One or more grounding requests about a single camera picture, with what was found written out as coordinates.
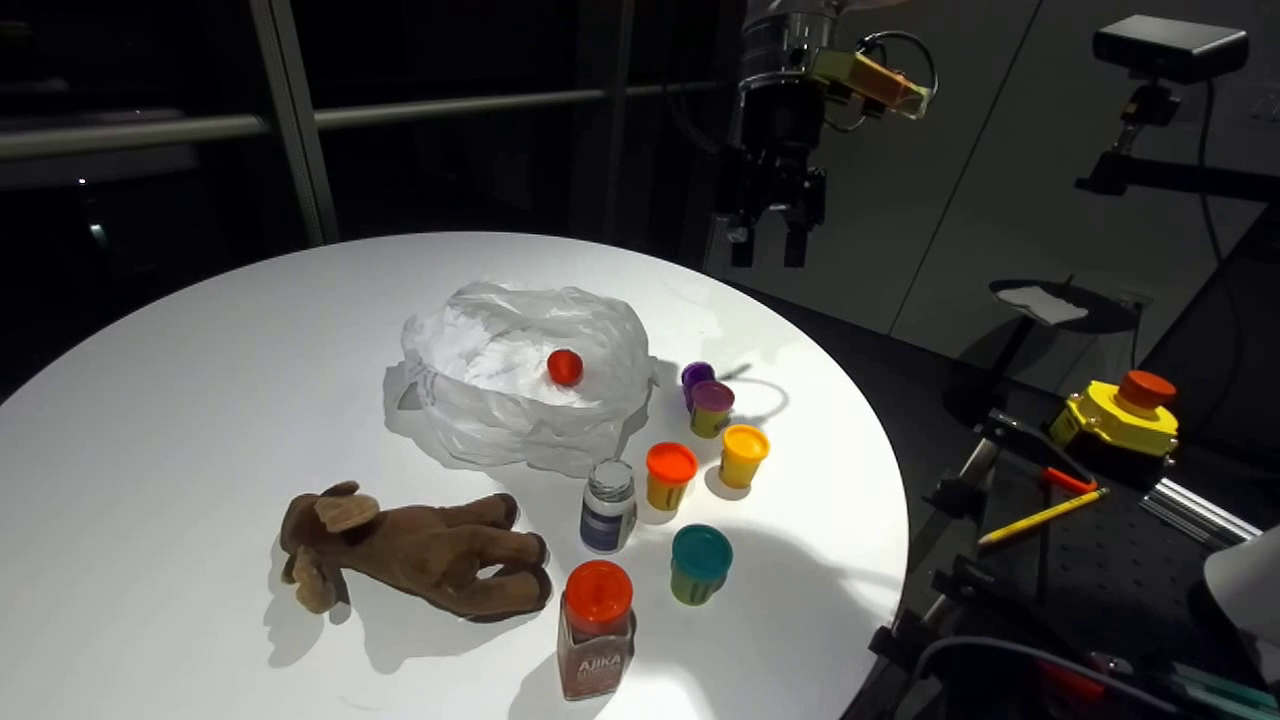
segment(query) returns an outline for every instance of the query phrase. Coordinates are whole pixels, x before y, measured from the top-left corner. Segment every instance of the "plastic bag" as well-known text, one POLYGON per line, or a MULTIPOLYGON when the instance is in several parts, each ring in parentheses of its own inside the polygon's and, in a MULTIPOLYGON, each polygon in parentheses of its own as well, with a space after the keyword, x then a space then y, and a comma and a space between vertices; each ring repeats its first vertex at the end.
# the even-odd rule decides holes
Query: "plastic bag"
POLYGON ((413 314, 402 349, 389 426, 448 468, 588 475, 619 454, 651 393, 641 314, 579 287, 468 283, 433 318, 413 314), (579 384, 549 379, 555 349, 586 359, 579 384))

